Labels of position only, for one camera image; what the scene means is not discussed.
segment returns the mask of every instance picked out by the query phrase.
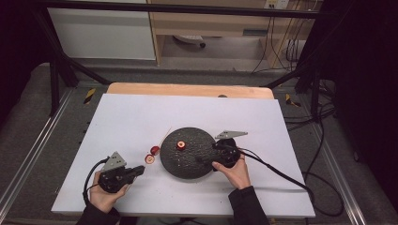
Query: black sleeve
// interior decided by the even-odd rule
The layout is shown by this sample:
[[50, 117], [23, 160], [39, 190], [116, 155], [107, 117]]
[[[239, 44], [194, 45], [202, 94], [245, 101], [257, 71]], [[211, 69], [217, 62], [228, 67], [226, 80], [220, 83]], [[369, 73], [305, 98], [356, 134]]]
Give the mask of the black sleeve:
[[76, 225], [115, 225], [119, 220], [120, 215], [114, 208], [106, 214], [89, 203]]
[[235, 189], [228, 198], [234, 210], [235, 225], [269, 225], [253, 186]]

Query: metal rail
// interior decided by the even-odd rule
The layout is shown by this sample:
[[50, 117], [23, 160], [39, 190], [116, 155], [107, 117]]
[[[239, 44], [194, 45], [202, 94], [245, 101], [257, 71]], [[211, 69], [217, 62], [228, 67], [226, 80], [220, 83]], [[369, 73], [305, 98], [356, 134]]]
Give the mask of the metal rail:
[[[308, 99], [303, 95], [299, 95], [299, 99], [306, 113], [310, 114], [310, 103]], [[322, 135], [321, 127], [320, 125], [315, 123], [313, 123], [312, 126], [316, 135], [316, 140], [318, 141], [318, 143], [320, 143]], [[336, 158], [334, 157], [326, 138], [323, 141], [322, 156], [324, 157], [325, 163], [329, 168], [330, 175], [334, 181], [334, 185], [340, 191], [343, 197], [345, 211], [348, 214], [351, 223], [354, 225], [366, 225], [365, 217], [363, 216], [360, 207], [355, 200], [354, 194], [352, 193], [350, 186], [345, 180], [344, 174], [340, 169], [340, 166]]]
[[44, 8], [73, 8], [111, 11], [145, 11], [145, 12], [172, 12], [172, 13], [195, 13], [195, 14], [217, 14], [256, 17], [282, 17], [302, 19], [333, 19], [337, 14], [318, 11], [278, 10], [266, 8], [248, 7], [208, 7], [166, 4], [139, 4], [139, 3], [114, 3], [114, 2], [85, 2], [65, 0], [35, 0], [34, 6]]
[[14, 203], [17, 198], [21, 188], [23, 187], [24, 182], [26, 181], [29, 173], [32, 171], [35, 166], [38, 157], [40, 156], [41, 151], [43, 150], [46, 142], [49, 140], [56, 124], [59, 121], [62, 113], [66, 109], [70, 96], [73, 92], [73, 88], [68, 89], [63, 97], [61, 98], [60, 107], [58, 111], [54, 114], [54, 116], [50, 117], [47, 120], [46, 125], [43, 130], [38, 135], [35, 143], [27, 154], [25, 160], [23, 161], [20, 169], [14, 175], [12, 181], [9, 183], [6, 191], [0, 199], [0, 224], [3, 223], [6, 215], [11, 208], [11, 205]]

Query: left hand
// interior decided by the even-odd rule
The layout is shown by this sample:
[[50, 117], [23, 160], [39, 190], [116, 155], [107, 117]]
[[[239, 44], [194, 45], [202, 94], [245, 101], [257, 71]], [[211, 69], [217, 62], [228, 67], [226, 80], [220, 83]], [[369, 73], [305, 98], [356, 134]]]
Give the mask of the left hand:
[[100, 211], [108, 214], [116, 201], [126, 194], [129, 185], [125, 185], [117, 193], [108, 193], [98, 185], [99, 179], [100, 172], [96, 172], [93, 181], [93, 185], [96, 186], [90, 189], [90, 202]]

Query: table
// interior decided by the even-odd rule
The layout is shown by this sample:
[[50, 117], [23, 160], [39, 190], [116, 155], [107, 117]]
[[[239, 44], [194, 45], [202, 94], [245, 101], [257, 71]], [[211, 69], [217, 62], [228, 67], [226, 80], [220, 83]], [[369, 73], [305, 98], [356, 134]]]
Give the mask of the table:
[[[127, 167], [144, 164], [150, 148], [160, 144], [169, 129], [183, 127], [200, 128], [211, 136], [224, 129], [248, 131], [249, 135], [236, 138], [239, 146], [255, 151], [283, 173], [303, 182], [278, 101], [269, 89], [113, 83], [102, 96], [52, 211], [81, 214], [82, 187], [95, 163], [117, 151], [128, 162]], [[247, 163], [252, 184], [269, 217], [314, 217], [303, 189], [254, 160]], [[173, 177], [156, 156], [115, 207], [124, 216], [231, 217], [227, 195], [232, 190], [220, 172], [195, 180]]]

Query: textured black disc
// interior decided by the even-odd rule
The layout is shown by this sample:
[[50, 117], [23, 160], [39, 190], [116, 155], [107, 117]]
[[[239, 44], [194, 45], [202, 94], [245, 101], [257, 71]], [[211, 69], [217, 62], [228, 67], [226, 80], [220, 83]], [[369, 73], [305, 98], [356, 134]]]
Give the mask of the textured black disc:
[[[177, 148], [178, 142], [185, 149]], [[196, 179], [212, 170], [211, 162], [217, 156], [214, 139], [205, 131], [184, 127], [170, 133], [161, 144], [161, 163], [170, 174], [182, 179]]]

